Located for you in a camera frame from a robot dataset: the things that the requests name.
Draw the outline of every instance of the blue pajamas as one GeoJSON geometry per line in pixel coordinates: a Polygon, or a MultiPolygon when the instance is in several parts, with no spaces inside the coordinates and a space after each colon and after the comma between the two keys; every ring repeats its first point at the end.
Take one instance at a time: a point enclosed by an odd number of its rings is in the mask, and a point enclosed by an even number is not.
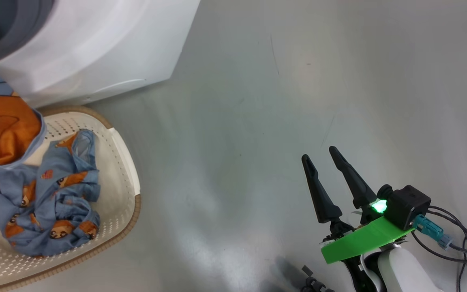
{"type": "Polygon", "coordinates": [[[0,167],[0,231],[19,253],[51,256],[98,233],[94,134],[81,130],[50,143],[41,166],[0,167]]]}

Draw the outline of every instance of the clothing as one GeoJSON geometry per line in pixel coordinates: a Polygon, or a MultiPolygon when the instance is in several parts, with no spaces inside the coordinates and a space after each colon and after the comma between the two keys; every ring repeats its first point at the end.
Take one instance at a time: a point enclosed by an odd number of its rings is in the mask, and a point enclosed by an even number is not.
{"type": "Polygon", "coordinates": [[[0,166],[23,163],[43,142],[46,125],[0,78],[0,166]]]}
{"type": "Polygon", "coordinates": [[[19,253],[51,256],[93,239],[100,194],[94,134],[50,143],[39,167],[0,167],[0,231],[19,253]]]}

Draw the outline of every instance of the green mount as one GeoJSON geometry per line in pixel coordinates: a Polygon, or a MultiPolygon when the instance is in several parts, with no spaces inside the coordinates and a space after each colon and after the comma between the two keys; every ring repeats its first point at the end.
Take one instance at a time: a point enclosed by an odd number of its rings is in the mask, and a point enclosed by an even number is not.
{"type": "Polygon", "coordinates": [[[403,231],[394,224],[380,217],[369,224],[324,246],[322,255],[328,264],[363,255],[414,231],[403,231]]]}

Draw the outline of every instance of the laundry basket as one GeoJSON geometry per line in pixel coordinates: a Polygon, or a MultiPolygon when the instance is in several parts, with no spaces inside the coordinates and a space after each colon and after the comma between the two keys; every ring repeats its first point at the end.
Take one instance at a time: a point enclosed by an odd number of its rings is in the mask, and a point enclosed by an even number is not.
{"type": "Polygon", "coordinates": [[[27,159],[39,165],[51,141],[80,129],[96,136],[96,166],[100,170],[100,197],[92,207],[100,214],[100,230],[94,240],[71,251],[46,258],[32,258],[13,251],[0,234],[0,291],[13,290],[50,277],[102,252],[124,238],[140,211],[139,180],[131,155],[120,134],[95,111],[86,107],[63,107],[44,111],[47,136],[27,159]]]}

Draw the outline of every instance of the floor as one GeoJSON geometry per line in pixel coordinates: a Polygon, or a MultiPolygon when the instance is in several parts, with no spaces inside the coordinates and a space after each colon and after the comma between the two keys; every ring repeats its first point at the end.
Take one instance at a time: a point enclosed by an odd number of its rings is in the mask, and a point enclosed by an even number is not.
{"type": "MultiPolygon", "coordinates": [[[[202,0],[170,80],[89,107],[128,144],[139,222],[20,291],[297,291],[303,265],[352,291],[300,162],[357,224],[331,145],[374,191],[412,184],[467,224],[467,2],[202,0]]],[[[404,246],[454,290],[455,265],[404,246]]]]}

